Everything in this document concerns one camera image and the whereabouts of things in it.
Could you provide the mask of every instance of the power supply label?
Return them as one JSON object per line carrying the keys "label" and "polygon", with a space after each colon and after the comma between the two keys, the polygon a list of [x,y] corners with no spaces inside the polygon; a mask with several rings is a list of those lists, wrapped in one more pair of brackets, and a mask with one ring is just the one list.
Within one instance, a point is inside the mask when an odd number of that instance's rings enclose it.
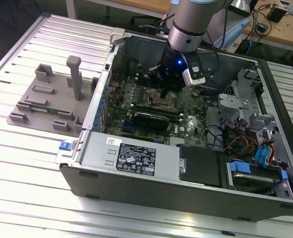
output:
{"label": "power supply label", "polygon": [[120,171],[154,176],[156,149],[121,143],[116,168]]}

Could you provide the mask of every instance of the wooden table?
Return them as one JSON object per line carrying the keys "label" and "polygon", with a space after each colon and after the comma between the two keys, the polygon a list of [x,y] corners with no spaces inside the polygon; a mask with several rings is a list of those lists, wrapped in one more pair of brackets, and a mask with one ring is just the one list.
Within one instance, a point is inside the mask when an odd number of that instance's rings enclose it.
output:
{"label": "wooden table", "polygon": [[[68,17],[77,19],[76,0],[66,0]],[[120,8],[143,15],[162,18],[170,8],[170,0],[87,0],[107,6],[107,16],[110,15],[110,7]]]}
{"label": "wooden table", "polygon": [[[275,3],[274,0],[259,0],[255,9],[258,9],[259,6],[263,4],[273,3]],[[264,10],[259,11],[267,16],[270,9],[265,8]],[[251,31],[253,23],[252,16],[250,17],[250,20],[250,25],[243,32],[245,38]],[[261,22],[269,27],[269,22],[261,14],[258,15],[258,22]],[[275,23],[272,21],[271,24],[272,30],[270,34],[268,36],[263,37],[260,42],[293,51],[293,16],[285,15],[279,23]]]}
{"label": "wooden table", "polygon": [[[68,17],[77,19],[77,10],[75,7],[76,0],[66,0]],[[170,8],[170,0],[87,0],[90,2],[106,5],[106,15],[110,15],[110,7],[120,8],[132,12],[137,12],[144,15],[162,18],[163,14]],[[259,0],[255,9],[263,4],[272,4],[275,0]],[[268,14],[269,8],[261,10],[265,15]],[[258,16],[258,21],[269,26],[269,22],[261,15]],[[243,34],[238,38],[242,40],[251,31],[252,17],[250,26],[248,26]],[[260,41],[268,45],[284,48],[293,51],[293,16],[284,16],[279,23],[271,22],[272,31],[268,36],[265,36]]]}

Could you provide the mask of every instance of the motherboard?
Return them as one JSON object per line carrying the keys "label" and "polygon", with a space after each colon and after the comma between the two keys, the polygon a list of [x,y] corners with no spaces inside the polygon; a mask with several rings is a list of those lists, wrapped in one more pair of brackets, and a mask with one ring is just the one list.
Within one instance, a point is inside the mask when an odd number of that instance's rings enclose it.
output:
{"label": "motherboard", "polygon": [[161,144],[206,146],[203,106],[199,89],[184,88],[161,98],[147,74],[126,76],[115,70],[109,82],[105,133]]}

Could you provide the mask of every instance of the floor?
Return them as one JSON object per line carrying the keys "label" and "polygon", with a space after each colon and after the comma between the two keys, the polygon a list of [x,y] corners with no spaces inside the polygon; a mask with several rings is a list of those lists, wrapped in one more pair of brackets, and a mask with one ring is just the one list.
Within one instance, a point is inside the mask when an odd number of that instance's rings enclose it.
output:
{"label": "floor", "polygon": [[[136,20],[135,25],[131,25],[131,17],[138,14],[112,8],[111,17],[107,18],[105,17],[106,9],[103,5],[85,0],[78,0],[76,1],[76,4],[79,19],[85,21],[110,25],[113,27],[121,27],[139,32],[146,31],[144,28],[139,28],[139,24],[147,24],[153,21],[152,19],[139,19]],[[0,60],[31,26],[33,20],[39,16],[41,11],[67,16],[65,0],[0,0]],[[241,44],[237,53],[244,55],[247,51],[247,44],[247,42]],[[293,52],[282,49],[278,51],[278,48],[264,44],[259,44],[253,48],[250,51],[249,56],[293,66]]]}

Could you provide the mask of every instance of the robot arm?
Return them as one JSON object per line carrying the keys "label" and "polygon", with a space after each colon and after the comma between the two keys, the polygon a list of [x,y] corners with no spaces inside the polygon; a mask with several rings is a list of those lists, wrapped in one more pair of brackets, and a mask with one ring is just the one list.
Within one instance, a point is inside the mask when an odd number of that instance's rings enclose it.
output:
{"label": "robot arm", "polygon": [[209,78],[196,53],[212,16],[228,6],[232,0],[180,0],[168,41],[157,67],[149,76],[162,89],[179,92],[183,87],[205,83]]}

